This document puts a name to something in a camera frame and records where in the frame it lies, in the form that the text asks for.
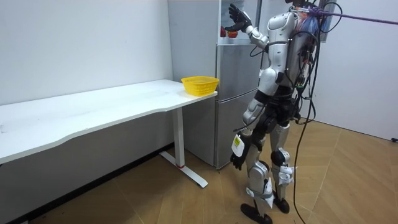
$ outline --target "red object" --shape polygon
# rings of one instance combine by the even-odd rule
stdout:
[[[220,30],[220,36],[221,36],[221,37],[226,37],[225,29],[224,29],[224,27],[222,27],[222,26],[221,26],[221,30]]]
[[[234,31],[234,32],[228,31],[228,37],[229,38],[235,38],[237,36],[238,36],[238,32],[237,31]]]

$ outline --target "yellow basket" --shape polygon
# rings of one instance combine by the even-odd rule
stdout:
[[[194,96],[205,96],[212,94],[216,88],[219,79],[212,77],[188,77],[181,79],[185,91]]]

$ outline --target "desk foot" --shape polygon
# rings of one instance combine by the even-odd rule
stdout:
[[[175,158],[170,155],[167,152],[161,152],[160,155],[170,161],[175,167],[177,165],[175,164]],[[183,166],[182,168],[178,168],[180,171],[184,172],[187,174],[192,180],[194,180],[200,187],[205,188],[207,186],[207,181],[205,181],[203,178],[201,178],[198,174],[196,174],[194,171],[189,169],[187,166]]]

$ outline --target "white wall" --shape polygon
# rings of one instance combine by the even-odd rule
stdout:
[[[0,105],[162,78],[166,0],[0,1]]]
[[[398,21],[396,0],[338,3],[345,14]],[[397,37],[398,26],[342,19],[321,48],[314,100],[318,121],[398,137]]]
[[[167,0],[0,1],[0,105],[162,78]],[[0,223],[171,143],[170,122],[153,114],[4,164]]]

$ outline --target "baseboard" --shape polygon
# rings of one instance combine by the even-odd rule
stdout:
[[[129,171],[129,170],[131,170],[132,168],[134,168],[134,167],[136,167],[136,166],[148,161],[149,159],[152,159],[153,157],[159,155],[160,152],[166,151],[166,150],[171,149],[173,147],[174,147],[174,142],[170,143],[170,144],[168,144],[168,145],[166,145],[166,146],[164,146],[164,147],[162,147],[162,148],[160,148],[160,149],[158,149],[158,150],[156,150],[156,151],[154,151],[154,152],[152,152],[152,153],[150,153],[150,154],[148,154],[148,155],[146,155],[146,156],[144,156],[144,157],[142,157],[142,158],[140,158],[140,159],[138,159],[138,160],[136,160],[134,162],[131,162],[131,163],[129,163],[129,164],[127,164],[127,165],[115,170],[115,171],[112,171],[112,172],[110,172],[110,173],[108,173],[108,174],[106,174],[106,175],[104,175],[104,176],[102,176],[102,177],[100,177],[100,178],[98,178],[98,179],[96,179],[96,180],[94,180],[94,181],[82,186],[82,187],[79,187],[78,189],[76,189],[76,190],[74,190],[72,192],[69,192],[69,193],[67,193],[64,196],[61,196],[61,197],[53,200],[52,202],[49,202],[49,203],[47,203],[47,204],[45,204],[45,205],[43,205],[43,206],[41,206],[39,208],[36,208],[35,210],[33,210],[33,211],[29,212],[29,213],[26,213],[25,215],[22,215],[21,217],[16,218],[15,220],[13,220],[11,222],[8,222],[7,224],[21,224],[24,221],[33,220],[33,219],[35,219],[35,218],[37,218],[37,217],[39,217],[39,216],[41,216],[41,215],[43,215],[45,213],[57,208],[58,206],[60,206],[60,205],[62,205],[64,203],[67,203],[70,200],[72,200],[72,199],[74,199],[74,198],[86,193],[87,191],[89,191],[89,190],[91,190],[91,189],[93,189],[93,188],[95,188],[95,187],[97,187],[97,186],[99,186],[99,185],[101,185],[101,184],[103,184],[103,183],[105,183],[105,182],[107,182],[107,181],[109,181],[109,180],[111,180],[111,179],[113,179],[113,178],[115,178],[115,177],[117,177],[117,176]]]

